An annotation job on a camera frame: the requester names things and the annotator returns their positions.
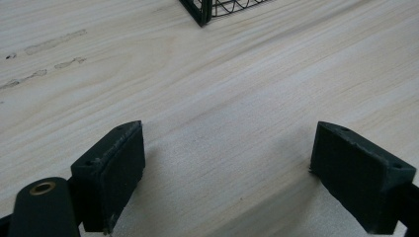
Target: brass insert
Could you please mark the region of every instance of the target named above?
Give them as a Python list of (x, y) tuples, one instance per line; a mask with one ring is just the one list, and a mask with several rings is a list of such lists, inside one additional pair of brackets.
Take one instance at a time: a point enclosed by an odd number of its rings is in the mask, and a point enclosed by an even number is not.
[(32, 196), (39, 196), (48, 193), (55, 188), (55, 182), (43, 182), (40, 183), (29, 191)]

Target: black wire basket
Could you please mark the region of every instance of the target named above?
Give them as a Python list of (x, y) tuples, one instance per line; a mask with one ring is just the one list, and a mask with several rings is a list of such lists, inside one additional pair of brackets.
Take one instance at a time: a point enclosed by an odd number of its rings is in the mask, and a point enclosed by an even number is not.
[(180, 0), (202, 27), (212, 18), (229, 15), (269, 0)]

